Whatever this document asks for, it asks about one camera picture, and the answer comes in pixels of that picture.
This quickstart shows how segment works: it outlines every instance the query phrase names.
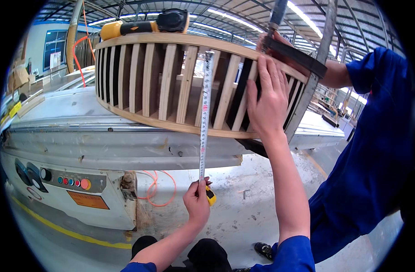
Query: black shoe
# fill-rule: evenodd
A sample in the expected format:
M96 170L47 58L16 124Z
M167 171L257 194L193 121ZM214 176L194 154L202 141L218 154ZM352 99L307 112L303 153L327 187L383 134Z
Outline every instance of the black shoe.
M248 272L250 271L250 268L238 268L238 269L233 269L232 272Z
M267 245L265 243L257 242L254 245L254 250L261 255L265 256L268 260L271 262L272 260L272 247L270 245Z

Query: black pants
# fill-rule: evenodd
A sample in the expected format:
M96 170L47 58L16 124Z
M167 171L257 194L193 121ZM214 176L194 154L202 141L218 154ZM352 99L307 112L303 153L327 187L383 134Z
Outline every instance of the black pants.
M157 240L152 236L139 237L132 246L132 258L142 249L156 243ZM215 240L204 238L201 239L188 253L188 259L193 264L197 272L230 272L227 253ZM172 267L165 269L165 272L175 271L192 271L187 267Z

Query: person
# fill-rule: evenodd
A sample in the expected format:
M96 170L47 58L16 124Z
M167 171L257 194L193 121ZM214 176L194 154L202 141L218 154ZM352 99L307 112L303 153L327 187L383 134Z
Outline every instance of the person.
M261 96L257 100L254 81L247 82L248 115L269 155L273 172L275 208L279 223L279 239L272 247L273 264L256 264L252 272L314 271L310 248L310 212L306 193L292 159L283 123L287 112L287 78L280 66L269 57L260 56L258 71ZM193 182L183 196L189 219L174 233L157 241L154 237L139 238L132 248L132 259L122 270L129 271L189 271L171 267L171 263L195 239L206 225L210 207L206 198L206 181ZM212 239L201 239L188 253L197 272L230 272L226 251Z
M265 36L261 34L257 50ZM279 33L274 39L292 46ZM309 76L308 70L288 57L267 53ZM372 92L353 138L327 180L309 199L315 263L368 234L399 208L402 216L408 176L415 169L415 81L407 60L389 49L376 48L361 61L344 64L327 60L325 66L321 84L353 86L360 95Z

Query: yellow and black nail gun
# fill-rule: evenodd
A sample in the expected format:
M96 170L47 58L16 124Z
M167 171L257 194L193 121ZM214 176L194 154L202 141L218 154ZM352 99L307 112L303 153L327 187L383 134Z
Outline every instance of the yellow and black nail gun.
M189 25L187 10L167 9L157 16L156 21L123 23L122 21L107 23L102 27L100 36L103 41L131 33L142 32L175 32L186 33Z

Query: blue shirt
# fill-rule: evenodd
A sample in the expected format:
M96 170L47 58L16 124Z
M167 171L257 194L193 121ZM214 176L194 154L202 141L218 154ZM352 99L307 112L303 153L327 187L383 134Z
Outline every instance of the blue shirt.
M277 243L272 246L273 264L255 265L250 272L268 271L296 271L314 272L315 264L310 249L310 240L306 236L294 236L284 240L279 247ZM154 263L142 264L130 262L122 272L156 272Z
M320 189L330 221L346 232L367 234L399 205L414 167L410 126L415 95L406 59L376 48L346 65L354 90L372 90L354 137Z

